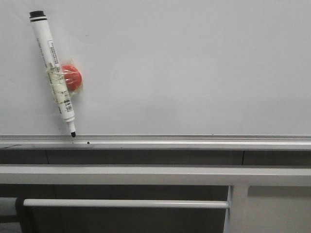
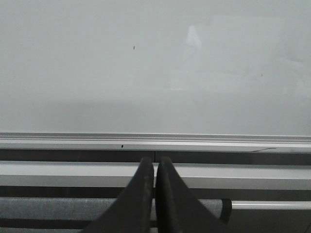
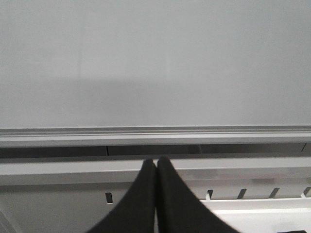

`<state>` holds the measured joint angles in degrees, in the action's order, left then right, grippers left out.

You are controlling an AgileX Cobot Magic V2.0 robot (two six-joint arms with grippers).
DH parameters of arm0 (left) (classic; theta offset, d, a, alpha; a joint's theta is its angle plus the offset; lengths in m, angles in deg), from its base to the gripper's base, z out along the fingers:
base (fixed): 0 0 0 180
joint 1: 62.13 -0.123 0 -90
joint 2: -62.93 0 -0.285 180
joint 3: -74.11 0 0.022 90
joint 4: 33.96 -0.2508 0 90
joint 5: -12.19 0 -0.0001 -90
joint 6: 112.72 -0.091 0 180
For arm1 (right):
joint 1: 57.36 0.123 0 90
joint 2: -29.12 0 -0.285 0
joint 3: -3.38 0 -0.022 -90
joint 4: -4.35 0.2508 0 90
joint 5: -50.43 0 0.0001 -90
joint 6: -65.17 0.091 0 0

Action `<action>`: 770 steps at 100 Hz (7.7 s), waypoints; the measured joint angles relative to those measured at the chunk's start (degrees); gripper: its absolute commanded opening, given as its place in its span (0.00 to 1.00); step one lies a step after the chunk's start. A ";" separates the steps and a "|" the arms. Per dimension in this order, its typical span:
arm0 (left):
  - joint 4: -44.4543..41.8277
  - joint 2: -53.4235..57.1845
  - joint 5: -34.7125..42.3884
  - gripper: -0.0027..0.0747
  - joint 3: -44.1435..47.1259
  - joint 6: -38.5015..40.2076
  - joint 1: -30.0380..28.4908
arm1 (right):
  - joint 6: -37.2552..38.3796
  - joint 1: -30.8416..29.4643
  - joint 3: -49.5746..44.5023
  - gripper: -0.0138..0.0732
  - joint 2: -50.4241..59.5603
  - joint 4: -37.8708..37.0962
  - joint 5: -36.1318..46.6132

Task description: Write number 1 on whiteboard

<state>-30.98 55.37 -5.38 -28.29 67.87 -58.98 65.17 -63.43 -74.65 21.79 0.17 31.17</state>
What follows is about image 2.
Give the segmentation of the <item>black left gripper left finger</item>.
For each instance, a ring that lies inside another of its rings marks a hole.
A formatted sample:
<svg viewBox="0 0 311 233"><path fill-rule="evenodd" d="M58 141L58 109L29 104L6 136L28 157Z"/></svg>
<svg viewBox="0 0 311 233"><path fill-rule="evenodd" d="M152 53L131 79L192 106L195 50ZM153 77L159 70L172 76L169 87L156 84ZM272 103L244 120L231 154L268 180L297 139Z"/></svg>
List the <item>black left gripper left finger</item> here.
<svg viewBox="0 0 311 233"><path fill-rule="evenodd" d="M83 233L148 233L153 199L154 167L148 157L141 159L129 184L112 205Z"/></svg>

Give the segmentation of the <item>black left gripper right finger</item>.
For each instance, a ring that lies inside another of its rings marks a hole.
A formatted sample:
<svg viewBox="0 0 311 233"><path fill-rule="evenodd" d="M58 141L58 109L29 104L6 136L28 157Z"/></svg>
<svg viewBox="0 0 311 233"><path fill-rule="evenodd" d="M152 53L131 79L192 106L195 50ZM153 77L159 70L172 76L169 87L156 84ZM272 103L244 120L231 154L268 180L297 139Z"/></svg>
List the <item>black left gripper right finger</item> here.
<svg viewBox="0 0 311 233"><path fill-rule="evenodd" d="M231 201L199 200L177 173L170 158L159 162L155 185L159 233L228 233Z"/></svg>

